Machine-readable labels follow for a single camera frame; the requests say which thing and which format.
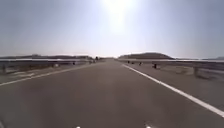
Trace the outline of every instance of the sunlight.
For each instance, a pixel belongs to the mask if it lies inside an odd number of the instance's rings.
[[[115,33],[122,33],[125,29],[127,13],[136,6],[136,0],[102,0],[108,12],[110,27]]]

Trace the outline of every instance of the mountain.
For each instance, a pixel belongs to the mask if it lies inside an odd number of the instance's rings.
[[[170,56],[167,56],[162,53],[140,53],[140,54],[129,54],[122,55],[119,57],[120,59],[173,59]]]
[[[55,56],[41,56],[37,54],[27,56],[4,56],[0,59],[92,59],[90,56],[69,56],[69,55],[55,55]]]
[[[224,56],[220,56],[220,57],[217,57],[217,58],[203,59],[203,60],[224,60]]]

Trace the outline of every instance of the metal guardrail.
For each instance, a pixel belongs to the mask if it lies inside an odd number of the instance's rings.
[[[50,67],[55,65],[77,64],[77,62],[94,63],[93,59],[0,59],[0,70],[7,68]]]
[[[194,73],[197,74],[198,69],[211,69],[224,71],[223,60],[168,60],[168,59],[118,59],[121,62],[127,63],[143,63],[153,64],[153,68],[158,65],[184,66],[194,68]]]

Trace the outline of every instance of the lane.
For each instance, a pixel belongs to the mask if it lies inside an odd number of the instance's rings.
[[[182,90],[210,105],[224,111],[224,82],[196,78],[193,75],[181,75],[153,69],[150,65],[128,66]]]
[[[10,128],[222,128],[224,120],[117,62],[0,87]]]

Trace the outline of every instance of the solid white line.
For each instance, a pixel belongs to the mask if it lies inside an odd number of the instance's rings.
[[[83,69],[83,68],[92,67],[92,66],[96,66],[96,65],[97,64],[84,65],[84,66],[81,66],[81,67],[75,67],[75,68],[64,69],[64,70],[60,70],[60,71],[49,72],[49,73],[45,73],[45,74],[41,74],[41,75],[37,75],[37,76],[32,76],[32,77],[28,77],[28,78],[24,78],[24,79],[10,81],[10,82],[6,82],[6,83],[1,83],[0,86],[14,84],[14,83],[18,83],[18,82],[22,82],[22,81],[26,81],[26,80],[30,80],[30,79],[34,79],[34,78],[40,78],[40,77],[44,77],[44,76],[49,76],[49,75],[53,75],[53,74],[59,74],[59,73],[63,73],[63,72]]]
[[[135,71],[136,73],[138,73],[138,74],[140,74],[140,75],[142,75],[142,76],[144,76],[144,77],[146,77],[146,78],[148,78],[148,79],[150,79],[150,80],[152,80],[152,81],[154,81],[154,82],[156,82],[156,83],[158,83],[158,84],[160,84],[160,85],[162,85],[162,86],[164,86],[164,87],[166,87],[166,88],[168,88],[168,89],[170,89],[170,90],[172,90],[172,91],[174,91],[174,92],[176,92],[176,93],[178,93],[178,94],[180,94],[180,95],[182,95],[184,97],[186,97],[187,99],[197,103],[198,105],[200,105],[200,106],[202,106],[202,107],[204,107],[204,108],[206,108],[206,109],[208,109],[208,110],[218,114],[222,118],[224,118],[224,112],[222,110],[219,110],[216,107],[214,107],[214,106],[212,106],[212,105],[210,105],[208,103],[205,103],[204,101],[201,101],[201,100],[199,100],[199,99],[197,99],[197,98],[195,98],[195,97],[193,97],[193,96],[191,96],[191,95],[189,95],[189,94],[187,94],[187,93],[185,93],[185,92],[183,92],[181,90],[178,90],[178,89],[176,89],[176,88],[174,88],[174,87],[172,87],[172,86],[170,86],[170,85],[168,85],[168,84],[166,84],[166,83],[164,83],[162,81],[159,81],[159,80],[157,80],[157,79],[155,79],[155,78],[153,78],[153,77],[151,77],[149,75],[146,75],[146,74],[144,74],[144,73],[142,73],[142,72],[140,72],[140,71],[138,71],[138,70],[136,70],[134,68],[131,68],[131,67],[127,66],[127,65],[123,65],[123,66],[128,68],[128,69],[130,69],[130,70],[132,70],[132,71]]]

